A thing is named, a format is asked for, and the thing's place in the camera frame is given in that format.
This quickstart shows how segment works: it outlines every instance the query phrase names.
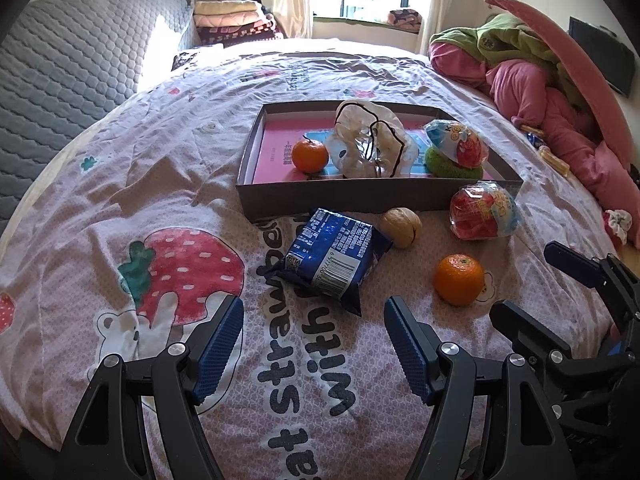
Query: tangerine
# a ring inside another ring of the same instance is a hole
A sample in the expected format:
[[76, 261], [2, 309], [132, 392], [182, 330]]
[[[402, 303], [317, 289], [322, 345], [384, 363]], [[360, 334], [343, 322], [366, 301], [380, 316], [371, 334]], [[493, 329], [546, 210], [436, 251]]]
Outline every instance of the tangerine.
[[329, 152], [322, 142], [305, 137], [293, 145], [291, 161], [303, 173], [318, 173], [329, 163]]
[[444, 258], [433, 275], [433, 286], [439, 296], [453, 306], [467, 306], [475, 301], [484, 288], [484, 269], [465, 254]]

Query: green plush toy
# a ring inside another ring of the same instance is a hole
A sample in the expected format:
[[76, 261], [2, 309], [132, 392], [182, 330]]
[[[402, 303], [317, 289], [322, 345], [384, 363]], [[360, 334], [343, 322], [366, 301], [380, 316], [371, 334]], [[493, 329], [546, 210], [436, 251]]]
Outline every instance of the green plush toy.
[[452, 160], [440, 154], [433, 146], [427, 149], [424, 154], [424, 163], [430, 173], [439, 178], [467, 178], [469, 180], [480, 180], [484, 175], [482, 166], [479, 168], [463, 168]]

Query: quilted pattern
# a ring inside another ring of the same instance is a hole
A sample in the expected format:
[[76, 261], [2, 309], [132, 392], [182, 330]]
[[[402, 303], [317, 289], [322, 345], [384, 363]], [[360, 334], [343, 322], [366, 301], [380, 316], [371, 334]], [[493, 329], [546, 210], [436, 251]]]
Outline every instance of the quilted pattern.
[[0, 233], [56, 153], [135, 94], [156, 23], [181, 35], [175, 51], [194, 46], [192, 15], [191, 0], [37, 0], [23, 10], [0, 44]]

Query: television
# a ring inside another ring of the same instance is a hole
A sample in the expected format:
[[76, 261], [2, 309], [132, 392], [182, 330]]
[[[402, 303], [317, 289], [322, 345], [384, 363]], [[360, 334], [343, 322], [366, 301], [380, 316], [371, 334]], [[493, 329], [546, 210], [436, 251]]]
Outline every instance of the television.
[[569, 36], [574, 38], [600, 69], [611, 88], [628, 98], [636, 73], [636, 56], [633, 51], [610, 30], [594, 27], [573, 16], [569, 20]]

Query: blue gripper pad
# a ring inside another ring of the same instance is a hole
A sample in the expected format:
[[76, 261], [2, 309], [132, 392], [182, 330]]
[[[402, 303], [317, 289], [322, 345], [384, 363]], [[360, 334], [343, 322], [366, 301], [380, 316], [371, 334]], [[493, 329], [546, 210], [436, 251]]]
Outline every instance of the blue gripper pad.
[[243, 321], [244, 306], [239, 298], [234, 298], [198, 359], [198, 380], [192, 390], [197, 405], [216, 392]]
[[427, 402], [434, 393], [430, 383], [430, 367], [438, 369], [435, 350], [398, 296], [386, 300], [384, 317], [386, 331], [411, 391]]

